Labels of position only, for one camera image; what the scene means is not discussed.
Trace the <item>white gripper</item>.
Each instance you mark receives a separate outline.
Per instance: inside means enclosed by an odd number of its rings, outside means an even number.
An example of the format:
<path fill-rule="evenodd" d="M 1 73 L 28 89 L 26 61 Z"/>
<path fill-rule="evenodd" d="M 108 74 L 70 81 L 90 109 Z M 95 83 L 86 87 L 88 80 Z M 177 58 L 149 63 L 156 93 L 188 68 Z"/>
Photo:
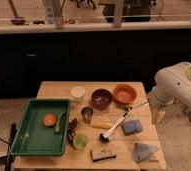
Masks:
<path fill-rule="evenodd" d="M 166 114 L 164 106 L 154 101 L 151 101 L 150 107 L 152 112 L 152 123 L 159 124 L 164 119 L 164 116 Z"/>

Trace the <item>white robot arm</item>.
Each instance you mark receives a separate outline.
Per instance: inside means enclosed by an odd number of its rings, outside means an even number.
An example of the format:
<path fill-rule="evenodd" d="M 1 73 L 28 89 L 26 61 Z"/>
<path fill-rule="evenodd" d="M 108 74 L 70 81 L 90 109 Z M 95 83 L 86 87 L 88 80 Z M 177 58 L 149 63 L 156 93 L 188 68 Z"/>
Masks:
<path fill-rule="evenodd" d="M 181 62 L 160 69 L 155 74 L 156 85 L 148 93 L 147 98 L 152 113 L 152 123 L 165 114 L 163 107 L 181 101 L 191 110 L 191 63 Z"/>

